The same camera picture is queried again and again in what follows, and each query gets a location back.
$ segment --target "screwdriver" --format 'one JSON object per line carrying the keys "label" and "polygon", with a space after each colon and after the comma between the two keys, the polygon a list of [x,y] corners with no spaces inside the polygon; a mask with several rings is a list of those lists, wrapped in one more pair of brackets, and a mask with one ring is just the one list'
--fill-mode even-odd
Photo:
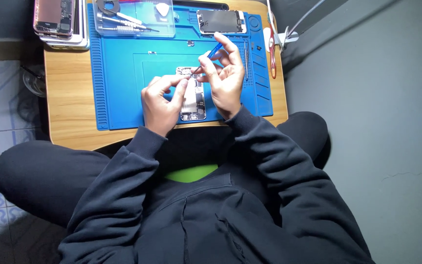
{"label": "screwdriver", "polygon": [[[214,56],[214,54],[216,54],[216,52],[220,49],[222,47],[222,44],[221,43],[218,43],[215,47],[214,47],[214,49],[212,49],[212,51],[208,54],[208,58],[209,59],[211,59],[213,56]],[[200,64],[200,66],[198,67],[198,68],[196,68],[194,71],[193,71],[193,73],[191,74],[191,75],[193,75],[193,74],[195,74],[195,72],[198,70],[198,69],[200,69],[201,68],[201,64]]]}

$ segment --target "hoodie sleeve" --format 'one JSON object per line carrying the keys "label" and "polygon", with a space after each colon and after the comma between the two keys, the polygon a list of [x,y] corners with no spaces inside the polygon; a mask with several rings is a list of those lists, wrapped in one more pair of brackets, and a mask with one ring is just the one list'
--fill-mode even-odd
{"label": "hoodie sleeve", "polygon": [[290,137],[244,106],[226,121],[281,198],[282,227],[318,254],[321,263],[371,263],[356,220],[331,182]]}
{"label": "hoodie sleeve", "polygon": [[140,227],[142,186],[159,163],[166,138],[145,127],[115,154],[80,198],[58,247],[62,264],[136,263],[134,238]]}

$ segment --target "green cushion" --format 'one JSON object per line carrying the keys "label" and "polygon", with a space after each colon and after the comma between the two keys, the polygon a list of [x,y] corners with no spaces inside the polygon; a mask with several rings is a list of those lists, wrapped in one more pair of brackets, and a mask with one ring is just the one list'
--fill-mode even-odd
{"label": "green cushion", "polygon": [[210,174],[217,168],[217,164],[196,166],[170,172],[166,175],[166,178],[178,182],[194,182]]}

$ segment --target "blue silicone repair mat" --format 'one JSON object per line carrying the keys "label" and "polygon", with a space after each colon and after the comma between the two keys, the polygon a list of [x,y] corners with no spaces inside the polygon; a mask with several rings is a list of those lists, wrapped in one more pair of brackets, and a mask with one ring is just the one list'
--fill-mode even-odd
{"label": "blue silicone repair mat", "polygon": [[[173,6],[179,15],[173,38],[112,38],[100,36],[94,25],[92,4],[88,4],[91,40],[92,79],[97,129],[114,130],[144,125],[141,90],[154,76],[175,74],[177,67],[196,67],[198,57],[212,50],[217,42],[198,30],[198,8]],[[249,75],[244,79],[241,102],[256,116],[271,116],[273,106],[268,64],[260,15],[244,13],[246,34],[227,35],[240,49],[245,66],[244,41],[249,51]],[[193,123],[221,120],[211,99],[211,87],[203,84],[206,119]],[[166,94],[172,99],[174,88]]]}

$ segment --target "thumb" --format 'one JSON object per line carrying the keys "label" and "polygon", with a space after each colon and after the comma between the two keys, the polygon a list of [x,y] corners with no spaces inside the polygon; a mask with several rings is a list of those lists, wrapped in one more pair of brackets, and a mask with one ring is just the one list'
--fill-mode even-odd
{"label": "thumb", "polygon": [[208,76],[208,81],[212,87],[219,87],[221,85],[221,78],[219,78],[218,71],[214,66],[214,63],[206,57],[201,55],[198,60],[200,61],[201,67],[203,68],[204,73]]}
{"label": "thumb", "polygon": [[175,93],[173,93],[172,100],[170,100],[170,103],[174,107],[174,109],[180,109],[183,104],[183,97],[185,96],[185,90],[187,89],[188,80],[183,79],[181,80],[176,88]]}

